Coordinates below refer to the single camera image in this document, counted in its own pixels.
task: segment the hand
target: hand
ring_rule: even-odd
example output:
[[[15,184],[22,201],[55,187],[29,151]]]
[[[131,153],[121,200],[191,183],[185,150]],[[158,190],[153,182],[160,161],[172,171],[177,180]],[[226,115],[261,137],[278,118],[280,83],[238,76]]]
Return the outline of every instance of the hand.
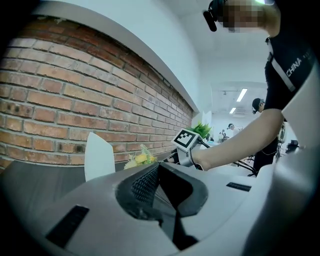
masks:
[[[200,165],[204,171],[211,169],[210,163],[203,157],[203,150],[194,150],[191,152],[191,156],[193,162]]]

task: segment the black sticker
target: black sticker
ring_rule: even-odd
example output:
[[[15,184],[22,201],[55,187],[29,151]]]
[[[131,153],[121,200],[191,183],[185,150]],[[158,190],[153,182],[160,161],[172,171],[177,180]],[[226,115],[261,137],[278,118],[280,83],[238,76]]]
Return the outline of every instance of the black sticker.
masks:
[[[182,130],[181,133],[174,139],[174,142],[184,148],[187,148],[195,136],[195,134],[188,132],[187,130]]]

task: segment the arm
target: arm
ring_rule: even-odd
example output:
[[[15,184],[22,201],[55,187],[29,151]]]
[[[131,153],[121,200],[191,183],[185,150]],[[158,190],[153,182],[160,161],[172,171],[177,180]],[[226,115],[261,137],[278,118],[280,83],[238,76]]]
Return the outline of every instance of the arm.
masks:
[[[284,117],[279,109],[266,109],[236,136],[218,146],[192,152],[205,171],[246,158],[269,145],[278,135]]]

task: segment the black t-shirt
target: black t-shirt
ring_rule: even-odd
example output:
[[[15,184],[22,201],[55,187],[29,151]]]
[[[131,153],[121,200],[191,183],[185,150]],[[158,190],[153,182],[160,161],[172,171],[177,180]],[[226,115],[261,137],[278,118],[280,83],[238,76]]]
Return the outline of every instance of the black t-shirt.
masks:
[[[287,65],[283,71],[287,75],[290,75],[289,78],[296,89],[294,91],[289,90],[288,86],[274,69],[271,60],[268,60],[265,65],[265,79],[267,83],[265,110],[283,110],[297,93],[307,77],[306,74],[310,70],[310,61],[306,60],[306,49],[309,47],[309,44],[305,40],[306,33],[301,32],[301,24],[299,24],[299,22],[301,23],[301,19],[297,19],[299,17],[297,10],[293,9],[293,4],[290,4],[286,0],[277,0],[276,3],[281,12],[280,32],[277,36],[271,38],[270,41],[272,48],[278,53],[278,57],[286,58]]]

